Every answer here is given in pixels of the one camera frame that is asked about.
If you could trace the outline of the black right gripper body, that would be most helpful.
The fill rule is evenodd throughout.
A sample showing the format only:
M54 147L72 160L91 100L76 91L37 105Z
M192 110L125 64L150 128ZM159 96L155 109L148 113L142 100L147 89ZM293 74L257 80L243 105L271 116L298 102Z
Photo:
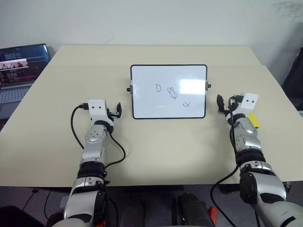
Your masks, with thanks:
M241 95L234 95L229 98L228 110L225 113L225 117L228 123L233 123L232 115L235 115L233 112L236 110L236 108L239 106L241 102L242 102Z

